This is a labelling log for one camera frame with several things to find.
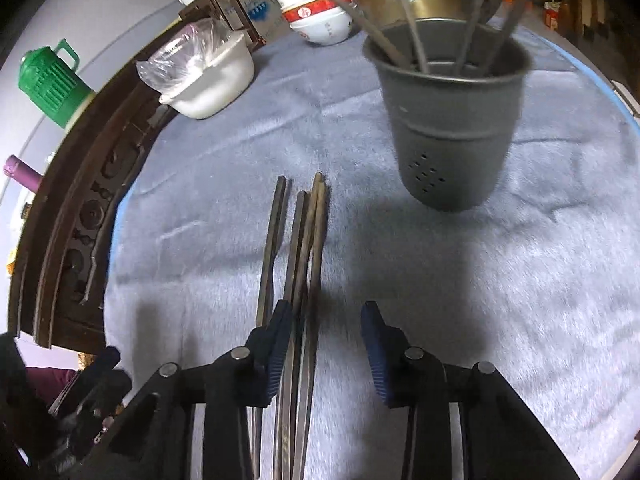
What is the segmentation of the white pot with plastic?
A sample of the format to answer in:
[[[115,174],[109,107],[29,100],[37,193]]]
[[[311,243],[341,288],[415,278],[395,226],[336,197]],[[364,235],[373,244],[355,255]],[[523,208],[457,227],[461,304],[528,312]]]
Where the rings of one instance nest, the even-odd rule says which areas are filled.
[[[255,64],[245,35],[214,18],[184,26],[149,58],[136,63],[139,78],[158,102],[192,119],[209,118],[252,83]]]

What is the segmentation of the thin dark chopstick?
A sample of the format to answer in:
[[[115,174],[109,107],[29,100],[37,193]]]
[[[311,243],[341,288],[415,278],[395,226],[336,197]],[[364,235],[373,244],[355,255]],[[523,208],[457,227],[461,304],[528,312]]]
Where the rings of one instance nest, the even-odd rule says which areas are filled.
[[[404,12],[409,34],[411,37],[414,53],[416,54],[416,62],[418,62],[419,70],[422,74],[428,74],[430,72],[430,66],[428,66],[428,59],[424,50],[424,45],[421,40],[418,25],[416,24],[416,16],[412,10],[410,0],[398,0],[402,12]]]

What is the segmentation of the green plastic thermos jug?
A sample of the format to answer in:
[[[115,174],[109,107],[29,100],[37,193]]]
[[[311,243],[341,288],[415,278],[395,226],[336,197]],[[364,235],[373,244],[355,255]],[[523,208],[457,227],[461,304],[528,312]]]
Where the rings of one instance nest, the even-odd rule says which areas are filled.
[[[27,51],[18,73],[18,88],[47,118],[70,130],[96,92],[77,73],[80,58],[62,39],[55,48]]]

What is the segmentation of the brown chopstick of bundle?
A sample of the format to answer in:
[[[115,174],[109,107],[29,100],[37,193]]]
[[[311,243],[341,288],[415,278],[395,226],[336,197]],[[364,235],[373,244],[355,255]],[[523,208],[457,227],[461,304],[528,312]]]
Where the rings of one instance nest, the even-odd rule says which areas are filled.
[[[293,309],[294,318],[292,334],[288,342],[276,413],[276,426],[274,426],[272,478],[291,479],[293,466],[293,450],[295,439],[295,410],[297,394],[297,321],[298,314],[294,292],[300,252],[302,251],[308,193],[300,191],[296,196],[295,214],[292,225],[290,247],[288,248],[288,265],[283,298],[288,301]]]
[[[298,262],[296,286],[294,292],[294,300],[296,303],[298,321],[297,321],[297,359],[296,359],[296,372],[297,382],[299,378],[299,360],[300,360],[300,330],[303,327],[303,322],[300,320],[300,310],[302,310],[304,289],[306,288],[308,261],[310,256],[310,250],[312,246],[312,231],[314,230],[314,206],[316,206],[317,198],[317,185],[323,178],[321,172],[317,172],[314,175],[314,183],[312,184],[311,191],[308,193],[308,202],[306,210],[305,229],[303,237],[302,251],[300,252],[300,258]]]
[[[307,446],[311,421],[312,397],[314,396],[314,373],[316,372],[319,336],[319,296],[324,240],[326,239],[326,208],[329,192],[323,178],[317,185],[314,206],[314,230],[312,231],[311,268],[307,287],[307,302],[304,315],[302,364],[300,364],[298,408],[296,411],[296,437],[293,460],[294,479],[305,478]]]
[[[262,255],[262,273],[260,274],[258,301],[256,309],[256,326],[264,326],[269,318],[272,305],[272,276],[274,262],[278,253],[278,239],[280,232],[280,221],[282,217],[283,204],[286,191],[286,177],[277,178],[271,204],[267,238],[265,242],[264,254]],[[254,478],[260,478],[260,464],[262,459],[262,409],[253,408],[250,411],[250,458]]]

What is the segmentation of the red white stacked bowls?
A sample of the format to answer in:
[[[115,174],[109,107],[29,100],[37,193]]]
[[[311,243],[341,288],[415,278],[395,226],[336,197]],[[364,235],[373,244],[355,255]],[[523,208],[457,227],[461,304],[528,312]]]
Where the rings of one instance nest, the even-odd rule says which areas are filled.
[[[277,0],[293,32],[310,44],[333,46],[354,29],[352,17],[332,0]]]

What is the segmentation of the white cardboard box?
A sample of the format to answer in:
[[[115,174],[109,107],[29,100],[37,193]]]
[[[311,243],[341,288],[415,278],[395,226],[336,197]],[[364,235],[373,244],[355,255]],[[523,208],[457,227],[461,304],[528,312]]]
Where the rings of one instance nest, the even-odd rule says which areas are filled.
[[[271,44],[290,32],[288,22],[282,16],[277,0],[239,0],[239,2],[259,37],[262,38],[263,44]],[[218,20],[225,21],[231,29],[240,30],[244,34],[247,47],[253,50],[255,41],[244,29],[231,1],[216,0],[216,3],[220,7]]]

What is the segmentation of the carved dark wooden chair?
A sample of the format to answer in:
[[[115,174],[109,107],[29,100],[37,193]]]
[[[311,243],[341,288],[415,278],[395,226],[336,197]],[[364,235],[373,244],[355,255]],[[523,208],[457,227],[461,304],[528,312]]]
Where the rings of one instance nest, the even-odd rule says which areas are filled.
[[[117,207],[175,117],[129,61],[58,148],[17,246],[8,330],[43,348],[98,354]]]

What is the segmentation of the grey table cloth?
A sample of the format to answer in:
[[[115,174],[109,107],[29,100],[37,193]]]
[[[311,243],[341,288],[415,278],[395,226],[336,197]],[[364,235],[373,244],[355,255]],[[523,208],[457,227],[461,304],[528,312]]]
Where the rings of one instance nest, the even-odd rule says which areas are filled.
[[[253,328],[278,177],[330,187],[306,475],[395,479],[405,415],[375,393],[360,308],[375,300],[446,363],[494,363],[584,479],[639,430],[639,127],[574,58],[534,60],[495,192],[462,214],[399,179],[374,67],[355,36],[287,36],[242,96],[160,134],[118,208],[106,340],[141,386],[212,362]]]

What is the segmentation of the purple bottle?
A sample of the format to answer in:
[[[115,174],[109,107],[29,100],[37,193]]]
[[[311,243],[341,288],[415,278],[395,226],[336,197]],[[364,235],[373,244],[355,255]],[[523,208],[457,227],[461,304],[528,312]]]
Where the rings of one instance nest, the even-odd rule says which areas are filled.
[[[14,180],[23,188],[27,188],[32,193],[38,191],[42,181],[42,174],[15,155],[8,157],[4,163],[3,172],[8,178]]]

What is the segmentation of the dark grey utensil holder cup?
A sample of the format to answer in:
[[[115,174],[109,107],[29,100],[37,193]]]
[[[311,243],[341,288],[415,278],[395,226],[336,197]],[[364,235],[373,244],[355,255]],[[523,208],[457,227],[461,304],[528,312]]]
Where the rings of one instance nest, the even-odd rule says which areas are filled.
[[[471,209],[494,190],[532,67],[529,53],[509,38],[482,73],[498,32],[480,25],[465,66],[454,74],[465,27],[453,18],[419,21],[430,62],[426,74],[395,66],[372,40],[363,44],[378,73],[402,184],[421,203],[441,211]]]

